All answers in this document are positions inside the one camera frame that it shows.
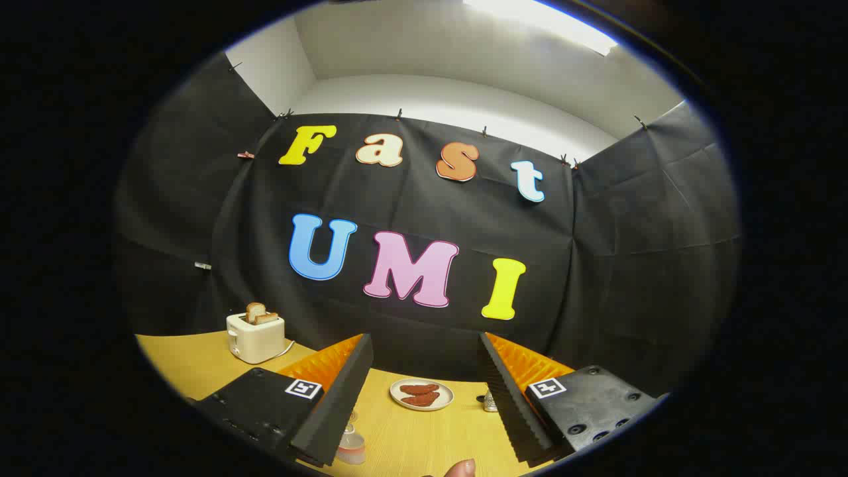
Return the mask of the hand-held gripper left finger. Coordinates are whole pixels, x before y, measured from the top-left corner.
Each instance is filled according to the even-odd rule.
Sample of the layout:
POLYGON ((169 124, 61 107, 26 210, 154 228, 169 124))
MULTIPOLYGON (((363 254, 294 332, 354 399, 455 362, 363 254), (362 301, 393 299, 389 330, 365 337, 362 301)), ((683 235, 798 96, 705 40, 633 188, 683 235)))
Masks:
POLYGON ((282 461, 333 463, 374 351, 360 333, 278 371, 255 366, 197 401, 218 428, 282 461))

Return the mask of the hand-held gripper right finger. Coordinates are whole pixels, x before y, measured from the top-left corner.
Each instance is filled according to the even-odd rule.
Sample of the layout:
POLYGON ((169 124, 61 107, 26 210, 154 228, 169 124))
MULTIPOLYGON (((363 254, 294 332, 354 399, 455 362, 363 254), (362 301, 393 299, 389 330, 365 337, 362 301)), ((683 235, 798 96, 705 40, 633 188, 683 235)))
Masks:
POLYGON ((661 403, 603 366, 573 369, 509 339, 482 332, 479 368, 521 462, 586 452, 661 403))

